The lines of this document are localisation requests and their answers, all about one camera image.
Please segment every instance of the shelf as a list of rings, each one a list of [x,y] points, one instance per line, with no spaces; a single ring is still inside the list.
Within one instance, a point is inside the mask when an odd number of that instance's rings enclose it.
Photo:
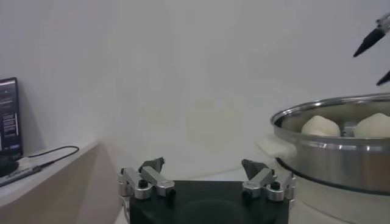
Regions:
[[[75,144],[80,147],[80,151],[74,155],[71,155],[63,160],[60,160],[54,163],[51,166],[46,167],[41,172],[33,174],[29,177],[26,177],[22,180],[16,181],[14,183],[8,184],[6,186],[0,187],[0,207],[5,206],[18,198],[22,197],[26,193],[30,192],[35,187],[39,186],[45,180],[55,175],[62,169],[69,166],[73,163],[77,158],[80,158],[82,155],[86,154],[86,152],[95,148],[98,145],[97,141],[87,142],[83,144]],[[43,164],[47,161],[51,161],[53,159],[59,158],[63,155],[67,155],[72,152],[74,149],[64,149],[59,150],[57,152],[48,153],[46,155],[31,158],[30,163],[34,165]]]

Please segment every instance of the screw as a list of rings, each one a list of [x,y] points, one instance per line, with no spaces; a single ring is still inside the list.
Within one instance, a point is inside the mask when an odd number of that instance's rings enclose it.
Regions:
[[[271,183],[271,189],[275,190],[275,191],[279,190],[280,189],[280,183],[276,182],[276,181],[272,182]]]
[[[138,187],[139,188],[147,188],[147,186],[149,185],[149,183],[146,181],[146,180],[140,180],[139,182],[138,182]]]

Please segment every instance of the white wall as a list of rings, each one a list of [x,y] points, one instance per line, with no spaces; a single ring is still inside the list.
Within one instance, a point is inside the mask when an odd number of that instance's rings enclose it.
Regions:
[[[0,4],[0,74],[20,78],[27,151],[102,137],[118,167],[168,177],[239,166],[277,110],[373,93],[387,0],[18,0]]]

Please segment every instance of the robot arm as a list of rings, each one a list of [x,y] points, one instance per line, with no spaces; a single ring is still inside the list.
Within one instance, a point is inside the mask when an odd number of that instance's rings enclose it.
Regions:
[[[371,48],[390,31],[390,12],[384,14],[380,19],[376,21],[376,23],[377,28],[371,31],[371,33],[363,40],[353,57],[357,57],[369,48]],[[390,81],[390,72],[388,72],[377,82],[377,86],[380,86],[388,81]]]

